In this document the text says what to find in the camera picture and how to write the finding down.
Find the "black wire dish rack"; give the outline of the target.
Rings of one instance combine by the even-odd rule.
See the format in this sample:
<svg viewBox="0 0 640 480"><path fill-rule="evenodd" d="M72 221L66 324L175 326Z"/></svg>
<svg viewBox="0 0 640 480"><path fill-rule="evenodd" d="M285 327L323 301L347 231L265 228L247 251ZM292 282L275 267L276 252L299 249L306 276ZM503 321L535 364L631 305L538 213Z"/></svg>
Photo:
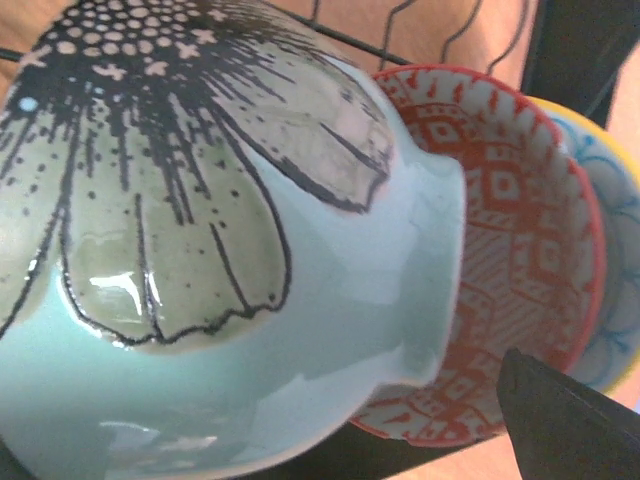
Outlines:
<svg viewBox="0 0 640 480"><path fill-rule="evenodd" d="M639 74L635 1L283 1L362 65L448 61L495 74L639 141L639 108L625 100ZM345 425L311 450L263 470L264 479L515 477L500 437L469 447L425 449Z"/></svg>

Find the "celadon green bowl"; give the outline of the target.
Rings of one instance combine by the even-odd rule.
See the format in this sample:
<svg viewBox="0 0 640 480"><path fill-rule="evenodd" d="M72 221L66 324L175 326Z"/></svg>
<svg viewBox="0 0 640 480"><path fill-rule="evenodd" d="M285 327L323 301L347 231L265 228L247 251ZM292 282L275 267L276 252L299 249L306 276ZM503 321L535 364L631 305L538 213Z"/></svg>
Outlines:
<svg viewBox="0 0 640 480"><path fill-rule="evenodd" d="M1 112L1 438L40 479L221 479L432 382L460 164L263 1L77 1Z"/></svg>

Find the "yellow blue sun bowl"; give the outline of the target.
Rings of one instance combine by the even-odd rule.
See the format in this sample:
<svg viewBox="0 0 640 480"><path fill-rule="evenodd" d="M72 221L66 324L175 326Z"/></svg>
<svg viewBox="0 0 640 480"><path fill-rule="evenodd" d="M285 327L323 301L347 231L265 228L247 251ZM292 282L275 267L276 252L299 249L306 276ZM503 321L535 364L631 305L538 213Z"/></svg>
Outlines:
<svg viewBox="0 0 640 480"><path fill-rule="evenodd" d="M532 100L560 129L599 203L607 256L603 300L570 375L608 393L639 363L639 163L593 121L551 101Z"/></svg>

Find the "orange diamond patterned bowl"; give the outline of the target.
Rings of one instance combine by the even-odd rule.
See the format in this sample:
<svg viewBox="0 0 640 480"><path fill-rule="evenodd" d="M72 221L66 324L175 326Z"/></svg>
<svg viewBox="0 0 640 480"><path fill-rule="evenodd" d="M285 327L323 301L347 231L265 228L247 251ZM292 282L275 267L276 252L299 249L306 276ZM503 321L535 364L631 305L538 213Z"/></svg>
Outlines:
<svg viewBox="0 0 640 480"><path fill-rule="evenodd" d="M516 348L569 371L595 328L606 276L596 195L560 130L533 100L444 65L375 75L416 144L466 177L461 280L445 360L428 386L390 386L352 418L383 439L454 447L504 430L496 394Z"/></svg>

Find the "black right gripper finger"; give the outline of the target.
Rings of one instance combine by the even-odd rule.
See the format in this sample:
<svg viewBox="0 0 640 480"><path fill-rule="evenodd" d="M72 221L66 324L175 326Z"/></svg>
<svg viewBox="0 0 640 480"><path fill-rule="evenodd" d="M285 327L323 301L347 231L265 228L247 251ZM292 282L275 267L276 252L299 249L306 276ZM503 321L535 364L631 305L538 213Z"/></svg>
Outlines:
<svg viewBox="0 0 640 480"><path fill-rule="evenodd" d="M639 414L517 349L497 397L524 479L637 480Z"/></svg>

